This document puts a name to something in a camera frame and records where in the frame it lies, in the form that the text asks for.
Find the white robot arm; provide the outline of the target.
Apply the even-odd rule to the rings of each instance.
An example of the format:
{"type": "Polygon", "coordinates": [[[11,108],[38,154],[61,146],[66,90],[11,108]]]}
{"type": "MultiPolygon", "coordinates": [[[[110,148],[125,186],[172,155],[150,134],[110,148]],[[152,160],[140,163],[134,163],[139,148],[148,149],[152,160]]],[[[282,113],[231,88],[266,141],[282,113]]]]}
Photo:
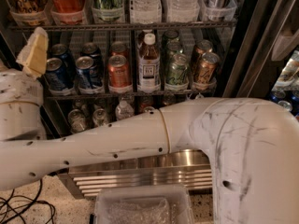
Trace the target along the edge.
{"type": "Polygon", "coordinates": [[[0,74],[0,190],[81,165],[199,149],[212,173],[214,224],[299,224],[299,121],[254,98],[201,98],[45,140],[35,77],[0,74]]]}

